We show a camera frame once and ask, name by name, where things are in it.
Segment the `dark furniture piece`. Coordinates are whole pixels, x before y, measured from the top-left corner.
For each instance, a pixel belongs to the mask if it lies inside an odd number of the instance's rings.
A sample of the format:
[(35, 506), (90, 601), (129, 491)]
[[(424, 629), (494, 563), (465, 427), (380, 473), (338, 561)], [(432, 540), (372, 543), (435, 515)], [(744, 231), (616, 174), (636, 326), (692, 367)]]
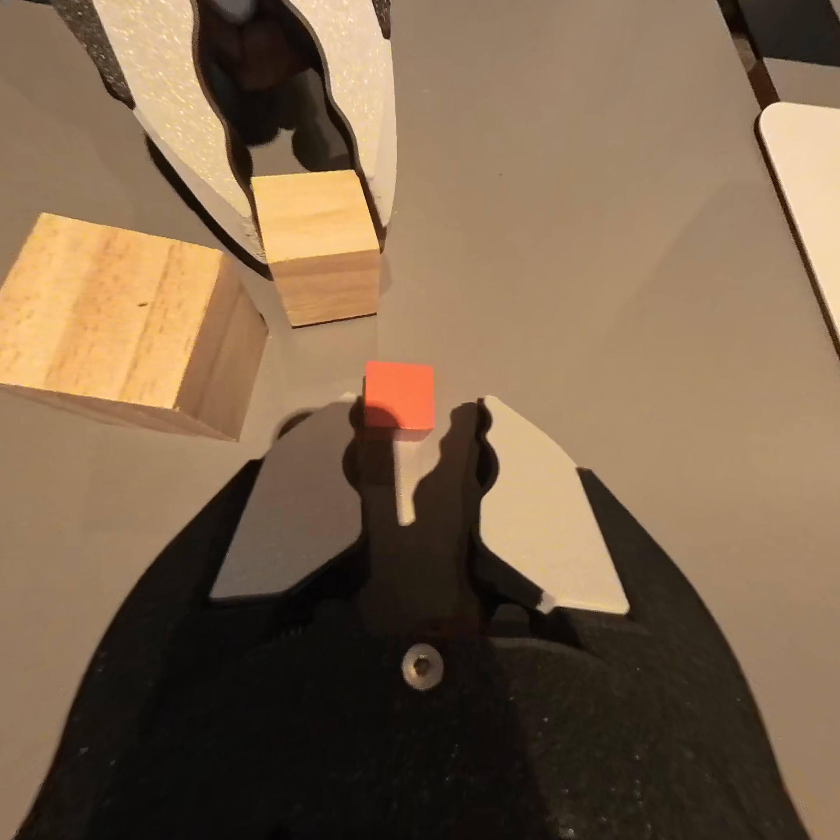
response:
[(832, 1), (719, 1), (752, 91), (775, 102), (839, 107), (839, 16)]

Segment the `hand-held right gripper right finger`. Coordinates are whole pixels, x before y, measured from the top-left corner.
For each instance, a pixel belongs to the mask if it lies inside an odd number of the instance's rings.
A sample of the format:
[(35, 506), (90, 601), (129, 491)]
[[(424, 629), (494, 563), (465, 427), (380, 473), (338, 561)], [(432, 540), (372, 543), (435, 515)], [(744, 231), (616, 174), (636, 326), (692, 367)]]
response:
[(549, 616), (626, 616), (630, 603), (581, 471), (497, 396), (478, 401), (477, 514), (468, 569), (478, 591)]

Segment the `white rounded board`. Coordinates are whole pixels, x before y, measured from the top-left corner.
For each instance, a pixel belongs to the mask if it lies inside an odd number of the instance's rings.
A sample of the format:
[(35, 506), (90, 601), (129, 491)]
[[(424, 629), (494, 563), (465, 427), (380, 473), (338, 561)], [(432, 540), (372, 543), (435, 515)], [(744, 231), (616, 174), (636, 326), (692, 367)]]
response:
[(779, 101), (758, 135), (816, 298), (839, 348), (839, 111)]

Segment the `large natural wooden block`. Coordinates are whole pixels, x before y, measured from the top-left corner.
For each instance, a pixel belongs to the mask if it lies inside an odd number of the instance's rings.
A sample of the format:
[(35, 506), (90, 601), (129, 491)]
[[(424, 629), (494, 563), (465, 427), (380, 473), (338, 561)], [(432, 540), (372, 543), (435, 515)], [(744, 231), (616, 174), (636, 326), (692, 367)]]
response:
[(221, 251), (42, 213), (2, 285), (1, 385), (108, 424), (237, 442), (267, 337)]

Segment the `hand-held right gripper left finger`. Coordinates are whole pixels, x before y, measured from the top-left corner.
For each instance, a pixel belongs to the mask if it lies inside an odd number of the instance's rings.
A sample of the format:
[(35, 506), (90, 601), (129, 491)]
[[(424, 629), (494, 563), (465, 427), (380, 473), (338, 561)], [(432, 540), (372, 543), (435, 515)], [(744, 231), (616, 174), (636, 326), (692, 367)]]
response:
[(211, 601), (290, 595), (360, 542), (361, 496), (344, 467), (358, 399), (342, 394), (280, 432), (262, 461)]

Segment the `small natural wooden cube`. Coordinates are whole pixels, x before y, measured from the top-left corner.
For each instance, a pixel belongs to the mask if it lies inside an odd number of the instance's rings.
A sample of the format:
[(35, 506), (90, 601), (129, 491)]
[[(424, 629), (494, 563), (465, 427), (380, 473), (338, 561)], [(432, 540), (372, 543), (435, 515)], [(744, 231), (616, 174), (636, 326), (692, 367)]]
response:
[(377, 313), (382, 253), (352, 170), (251, 182), (270, 274), (293, 328)]

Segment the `small red wooden cube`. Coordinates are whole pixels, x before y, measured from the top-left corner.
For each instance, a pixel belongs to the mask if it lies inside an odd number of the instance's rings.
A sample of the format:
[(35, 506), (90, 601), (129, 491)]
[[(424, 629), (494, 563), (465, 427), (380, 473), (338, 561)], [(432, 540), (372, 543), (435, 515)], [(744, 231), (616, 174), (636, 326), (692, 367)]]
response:
[(421, 439), (435, 427), (434, 368), (370, 360), (364, 367), (364, 428)]

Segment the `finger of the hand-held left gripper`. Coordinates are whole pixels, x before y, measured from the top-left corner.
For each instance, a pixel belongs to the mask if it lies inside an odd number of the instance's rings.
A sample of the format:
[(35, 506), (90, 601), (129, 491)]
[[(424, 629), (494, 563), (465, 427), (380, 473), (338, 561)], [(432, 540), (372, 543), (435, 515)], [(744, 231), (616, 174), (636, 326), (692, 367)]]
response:
[(285, 1), (318, 51), (325, 98), (346, 133), (384, 248), (396, 190), (396, 93), (389, 1)]
[(266, 274), (246, 149), (203, 72), (197, 2), (95, 1), (93, 6), (143, 130), (242, 260)]

